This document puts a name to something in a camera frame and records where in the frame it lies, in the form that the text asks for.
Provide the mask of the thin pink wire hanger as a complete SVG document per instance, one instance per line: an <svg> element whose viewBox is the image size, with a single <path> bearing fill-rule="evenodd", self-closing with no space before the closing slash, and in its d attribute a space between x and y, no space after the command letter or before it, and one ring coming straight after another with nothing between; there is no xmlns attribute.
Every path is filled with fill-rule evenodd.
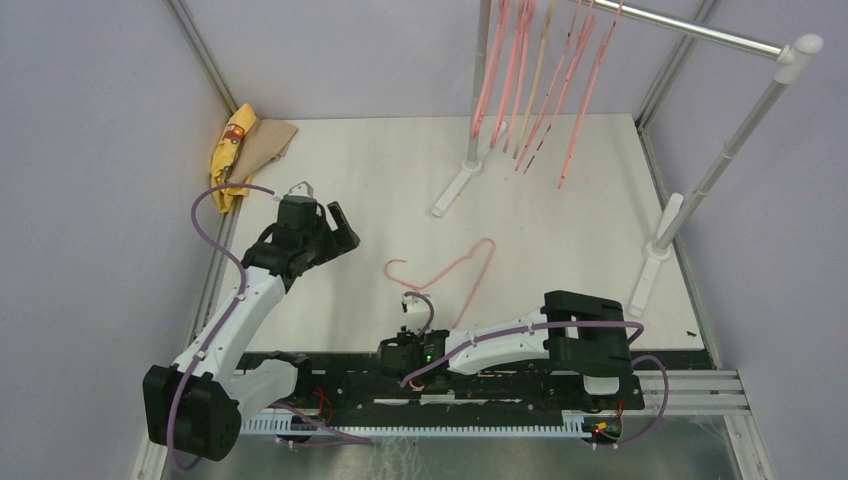
<svg viewBox="0 0 848 480"><path fill-rule="evenodd" d="M395 265L406 264L408 262L408 260L404 258L393 258L388 260L383 265L382 272L383 276L389 281L401 285L407 290L412 291L413 293L425 294L443 279L449 277L451 273L458 267L460 267L462 264L474 260L480 250L485 251L485 256L483 257L483 260L480 264L480 268L474 277L474 282L469 287L467 296L465 297L465 300L461 303L461 308L459 309L456 318L453 322L453 327L459 327L462 325L462 322L465 316L467 315L468 310L473 304L475 296L477 295L480 286L483 283L483 280L486 278L490 265L497 251L497 243L494 239L490 237L480 238L467 250L464 255L454 259L451 263L449 263L440 271L438 271L433 277L424 281L423 283L416 284L393 274L392 268Z"/></svg>

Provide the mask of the thick pink plastic hanger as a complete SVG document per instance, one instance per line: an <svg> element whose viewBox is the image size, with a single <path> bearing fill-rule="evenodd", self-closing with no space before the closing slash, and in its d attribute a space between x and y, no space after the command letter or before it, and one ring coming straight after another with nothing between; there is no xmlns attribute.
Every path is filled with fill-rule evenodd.
<svg viewBox="0 0 848 480"><path fill-rule="evenodd" d="M479 139L482 122L491 102L511 9L511 1L504 0L497 2L497 22L494 37L489 41L488 21L491 17L491 1L483 1L483 6L481 7L483 19L480 21L480 32L483 33L484 42L478 43L477 60L478 66L482 71L482 76L480 77L479 90L475 97L474 113L471 116L470 140Z"/></svg>

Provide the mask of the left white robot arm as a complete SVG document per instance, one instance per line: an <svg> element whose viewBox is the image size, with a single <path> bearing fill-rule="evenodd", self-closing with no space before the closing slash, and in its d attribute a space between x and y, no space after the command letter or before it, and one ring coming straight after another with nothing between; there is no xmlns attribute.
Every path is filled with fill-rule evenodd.
<svg viewBox="0 0 848 480"><path fill-rule="evenodd" d="M220 461L242 423L278 400L307 404L315 384L302 354L272 353L240 362L267 315L308 270L360 244L341 206L285 195L277 218L238 262L239 282L224 307L171 365L153 365L142 381L149 439L171 450Z"/></svg>

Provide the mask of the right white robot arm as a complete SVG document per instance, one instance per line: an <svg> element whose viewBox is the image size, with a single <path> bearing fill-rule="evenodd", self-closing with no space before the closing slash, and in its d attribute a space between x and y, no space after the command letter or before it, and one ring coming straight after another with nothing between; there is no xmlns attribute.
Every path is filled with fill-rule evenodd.
<svg viewBox="0 0 848 480"><path fill-rule="evenodd" d="M556 370L579 374L580 400L602 408L633 373L630 347L643 332L641 323L624 318L617 301L556 290L544 294L540 308L494 326L402 328L380 342L377 360L381 372L402 386L437 374L471 376L508 363L548 360Z"/></svg>

